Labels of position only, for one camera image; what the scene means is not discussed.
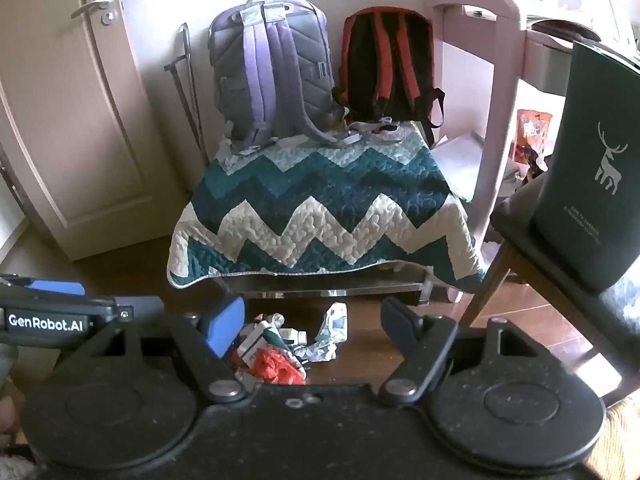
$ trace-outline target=crumpled red paper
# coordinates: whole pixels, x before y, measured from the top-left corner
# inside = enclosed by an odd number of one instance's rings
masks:
[[[302,375],[284,355],[275,350],[258,348],[251,372],[269,384],[305,384]]]

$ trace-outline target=circular disc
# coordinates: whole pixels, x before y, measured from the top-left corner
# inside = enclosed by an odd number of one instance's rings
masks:
[[[583,459],[605,419],[602,401],[577,376],[527,357],[451,376],[428,410],[436,433],[473,462],[532,472]]]
[[[196,399],[186,386],[169,374],[143,368],[139,374],[78,386],[34,388],[22,423],[29,444],[48,459],[111,470],[168,451],[195,416]]]

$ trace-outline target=wooden door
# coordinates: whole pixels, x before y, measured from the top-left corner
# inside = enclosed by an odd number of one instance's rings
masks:
[[[0,0],[0,145],[72,259],[167,235],[186,202],[118,0],[71,18],[91,1]]]

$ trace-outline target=quilt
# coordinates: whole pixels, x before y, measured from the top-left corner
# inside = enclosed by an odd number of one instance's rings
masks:
[[[401,128],[401,142],[340,149],[297,136],[235,156],[223,142],[176,224],[169,282],[404,262],[474,292],[484,263],[462,204],[418,126]]]

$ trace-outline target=pile of trash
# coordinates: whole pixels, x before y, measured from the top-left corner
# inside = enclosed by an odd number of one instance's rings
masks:
[[[306,332],[284,328],[282,314],[260,314],[240,332],[231,362],[236,378],[251,390],[255,383],[305,384],[305,365],[335,359],[337,345],[347,341],[347,306],[334,303],[324,314],[316,341],[309,345]]]

